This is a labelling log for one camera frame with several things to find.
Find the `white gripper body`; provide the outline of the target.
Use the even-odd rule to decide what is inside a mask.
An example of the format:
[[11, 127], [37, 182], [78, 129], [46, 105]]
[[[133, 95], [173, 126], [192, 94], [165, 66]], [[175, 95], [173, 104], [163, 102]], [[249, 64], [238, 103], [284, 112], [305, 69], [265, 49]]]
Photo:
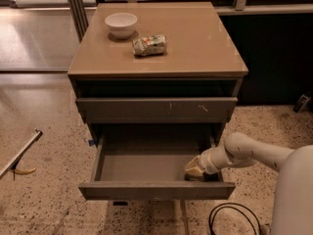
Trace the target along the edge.
[[213, 147], [200, 154], [198, 166], [207, 174], [218, 173], [230, 164], [230, 159], [224, 147]]

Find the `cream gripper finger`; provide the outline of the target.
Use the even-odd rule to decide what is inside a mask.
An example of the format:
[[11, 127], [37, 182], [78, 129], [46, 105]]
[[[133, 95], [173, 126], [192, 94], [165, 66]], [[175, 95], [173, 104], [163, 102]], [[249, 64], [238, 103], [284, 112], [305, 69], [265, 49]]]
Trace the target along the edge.
[[186, 168], [185, 179], [204, 181], [203, 171], [198, 167]]
[[186, 165], [185, 170], [191, 171], [191, 170], [199, 170], [199, 156], [195, 156], [193, 159], [191, 159]]

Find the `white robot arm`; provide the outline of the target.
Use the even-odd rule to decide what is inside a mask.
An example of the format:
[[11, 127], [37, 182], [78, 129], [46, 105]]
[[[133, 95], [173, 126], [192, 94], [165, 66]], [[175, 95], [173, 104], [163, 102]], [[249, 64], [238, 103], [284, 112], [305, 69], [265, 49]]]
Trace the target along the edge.
[[233, 132], [221, 146], [195, 156], [185, 165], [185, 172], [201, 178], [226, 167], [246, 167], [256, 163], [278, 172], [271, 235], [313, 235], [312, 145], [290, 149]]

